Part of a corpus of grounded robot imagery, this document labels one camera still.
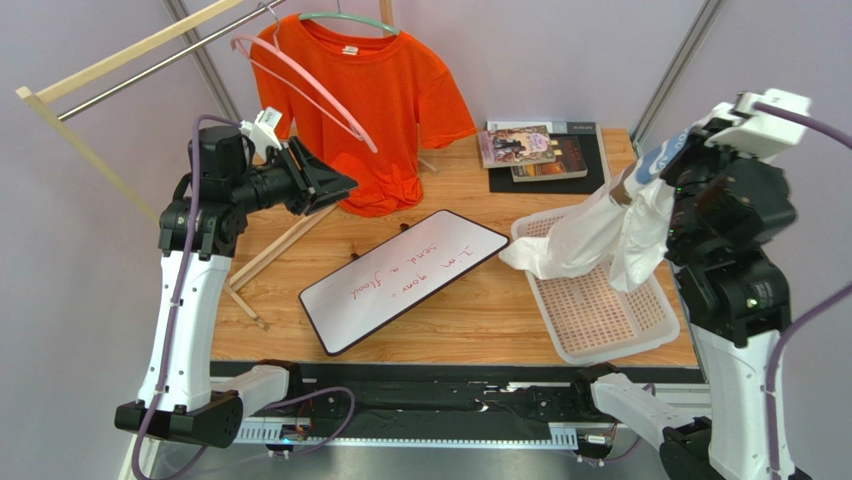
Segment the white printed t shirt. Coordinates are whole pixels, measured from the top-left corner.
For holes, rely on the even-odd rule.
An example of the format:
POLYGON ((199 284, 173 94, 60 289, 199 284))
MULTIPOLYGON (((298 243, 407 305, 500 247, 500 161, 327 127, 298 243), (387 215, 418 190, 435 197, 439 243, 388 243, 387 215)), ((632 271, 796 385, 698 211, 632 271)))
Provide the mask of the white printed t shirt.
POLYGON ((543 237, 520 237, 500 259, 541 280, 574 278, 610 262, 609 285, 636 290, 654 273, 667 252, 666 237, 674 188, 662 170, 685 148, 685 128, 600 187, 554 223, 543 237))

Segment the orange t shirt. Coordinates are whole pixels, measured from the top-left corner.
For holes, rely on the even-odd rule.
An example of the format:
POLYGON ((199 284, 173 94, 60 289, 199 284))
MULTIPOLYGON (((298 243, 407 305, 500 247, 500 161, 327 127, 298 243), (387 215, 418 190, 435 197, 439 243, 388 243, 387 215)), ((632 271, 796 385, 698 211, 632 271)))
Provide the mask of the orange t shirt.
POLYGON ((420 149, 445 148, 477 130, 446 64, 407 33, 350 36, 291 15, 259 37, 313 75, 374 141, 371 151, 331 119, 331 104, 300 75, 252 46, 260 103, 282 114, 278 137, 297 135, 319 159, 358 182, 341 203, 354 215, 382 217, 419 204, 420 149))

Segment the green clothes hanger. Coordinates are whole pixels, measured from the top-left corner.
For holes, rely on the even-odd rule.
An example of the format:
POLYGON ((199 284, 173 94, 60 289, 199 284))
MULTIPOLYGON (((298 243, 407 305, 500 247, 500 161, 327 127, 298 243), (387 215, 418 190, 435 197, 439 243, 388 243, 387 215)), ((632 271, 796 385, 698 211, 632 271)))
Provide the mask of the green clothes hanger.
POLYGON ((372 28, 379 29, 384 36, 398 36, 400 30, 394 24, 392 2, 390 0, 378 0, 379 18, 364 15, 349 14, 342 11, 339 3, 336 3, 335 11, 318 11, 301 13, 298 15, 300 21, 307 20, 341 20, 354 22, 372 28))

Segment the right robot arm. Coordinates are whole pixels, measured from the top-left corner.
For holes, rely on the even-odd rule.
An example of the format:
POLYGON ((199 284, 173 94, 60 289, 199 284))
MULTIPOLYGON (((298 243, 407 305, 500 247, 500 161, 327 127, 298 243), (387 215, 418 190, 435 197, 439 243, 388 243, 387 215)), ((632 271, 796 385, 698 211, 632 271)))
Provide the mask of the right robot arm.
POLYGON ((796 212, 781 169, 712 143, 733 129, 713 119, 690 129, 662 170, 674 190, 666 257, 686 308, 711 413, 671 406, 611 364, 583 370, 583 409, 608 415, 653 447, 671 479, 801 479, 765 396, 773 349, 791 327, 790 287, 764 245, 796 212))

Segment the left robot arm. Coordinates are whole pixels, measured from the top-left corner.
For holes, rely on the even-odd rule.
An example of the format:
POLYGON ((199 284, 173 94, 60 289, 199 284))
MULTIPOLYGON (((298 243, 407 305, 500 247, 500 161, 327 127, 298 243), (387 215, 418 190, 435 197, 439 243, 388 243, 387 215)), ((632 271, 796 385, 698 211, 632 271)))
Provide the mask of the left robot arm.
POLYGON ((190 170, 159 220, 161 302, 151 360, 135 400, 120 405, 116 428, 166 441, 225 448, 243 420, 285 399, 301 378, 288 361, 264 360, 220 387, 210 380, 218 304, 250 214, 284 206, 309 216, 347 198, 354 179, 332 169, 298 139, 265 149, 254 163, 242 128, 199 128, 190 170))

